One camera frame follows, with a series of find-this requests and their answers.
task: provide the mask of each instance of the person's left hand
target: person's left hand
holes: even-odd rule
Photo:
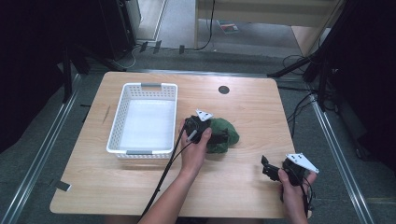
[[[184,122],[185,120],[180,122],[179,131],[183,129]],[[185,146],[187,147],[181,152],[181,174],[192,175],[194,177],[198,175],[202,165],[204,164],[206,144],[211,135],[212,129],[207,128],[203,132],[200,142],[198,144],[194,144],[187,140],[188,136],[185,131],[183,132],[180,139],[180,149],[183,149]]]

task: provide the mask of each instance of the white plastic basket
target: white plastic basket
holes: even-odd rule
[[[106,150],[119,159],[170,158],[176,112],[176,84],[126,83]]]

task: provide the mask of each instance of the green plush toy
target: green plush toy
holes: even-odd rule
[[[210,128],[212,133],[222,133],[228,129],[228,142],[221,144],[207,144],[207,153],[225,153],[228,147],[236,144],[239,141],[239,134],[235,127],[225,119],[211,119]]]

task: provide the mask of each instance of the table top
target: table top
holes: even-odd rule
[[[284,217],[279,183],[262,174],[261,164],[264,155],[280,167],[285,155],[294,153],[274,80],[117,72],[103,78],[62,177],[72,188],[56,190],[50,205],[53,213],[140,216],[145,209],[166,161],[123,161],[106,151],[122,86],[128,82],[177,84],[177,127],[199,108],[227,119],[240,135],[227,153],[206,155],[181,217]],[[220,86],[230,92],[220,93]],[[162,191],[180,165],[177,158]]]

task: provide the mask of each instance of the hand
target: hand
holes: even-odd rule
[[[288,174],[282,169],[278,171],[279,179],[282,182],[283,188],[283,206],[285,209],[285,215],[289,223],[308,223],[304,211],[303,191],[300,186],[293,186],[290,181]],[[310,172],[304,180],[303,186],[305,194],[308,191],[308,184],[312,185],[317,178],[317,174]]]
[[[184,121],[185,120],[183,120],[180,123],[179,131],[182,130]],[[180,145],[181,145],[180,149],[183,149],[185,146],[187,147],[181,152],[181,157],[182,157],[182,163],[180,169],[181,174],[192,175],[193,177],[196,177],[198,175],[199,170],[204,164],[205,154],[206,154],[206,144],[207,141],[209,141],[211,134],[212,134],[212,129],[207,128],[203,132],[200,142],[198,144],[194,144],[187,140],[188,136],[186,132],[183,132],[180,139]]]

